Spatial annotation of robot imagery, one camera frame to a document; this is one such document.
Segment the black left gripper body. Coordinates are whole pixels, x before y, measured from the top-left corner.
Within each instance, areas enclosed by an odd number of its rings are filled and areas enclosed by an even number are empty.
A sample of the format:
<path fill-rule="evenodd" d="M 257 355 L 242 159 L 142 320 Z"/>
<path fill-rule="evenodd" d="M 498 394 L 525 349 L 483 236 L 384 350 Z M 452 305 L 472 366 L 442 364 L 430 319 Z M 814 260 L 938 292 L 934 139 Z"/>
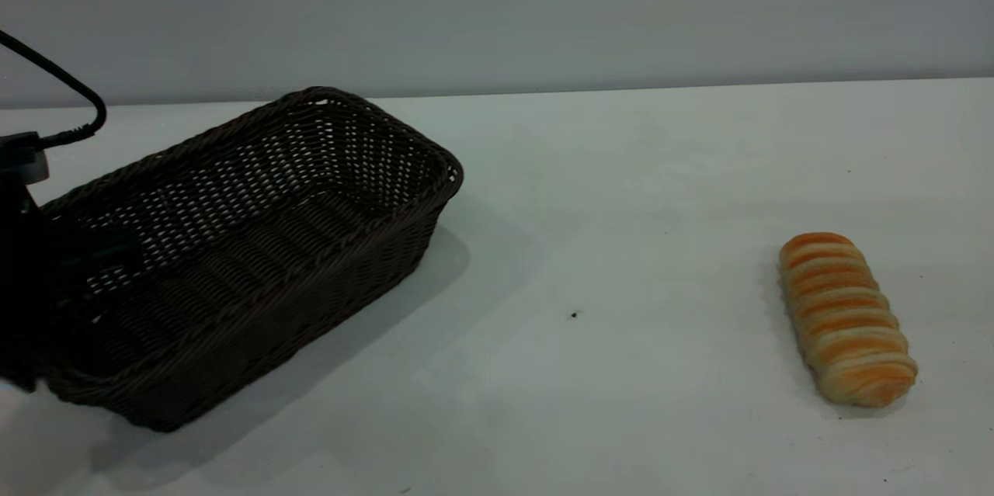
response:
<path fill-rule="evenodd" d="M 20 175 L 1 177 L 2 309 L 50 312 L 54 307 L 52 234 Z"/>

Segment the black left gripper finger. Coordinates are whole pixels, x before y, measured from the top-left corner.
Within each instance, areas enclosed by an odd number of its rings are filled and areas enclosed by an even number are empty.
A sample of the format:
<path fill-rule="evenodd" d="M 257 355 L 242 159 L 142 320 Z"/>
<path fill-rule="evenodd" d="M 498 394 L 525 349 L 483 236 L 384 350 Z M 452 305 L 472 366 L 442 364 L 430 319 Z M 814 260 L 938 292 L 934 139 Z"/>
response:
<path fill-rule="evenodd" d="M 57 249 L 54 268 L 65 276 L 91 276 L 103 271 L 145 267 L 136 237 L 70 237 Z"/>
<path fill-rule="evenodd" d="M 2 308 L 1 379 L 26 393 L 38 387 L 38 320 L 22 308 Z"/>

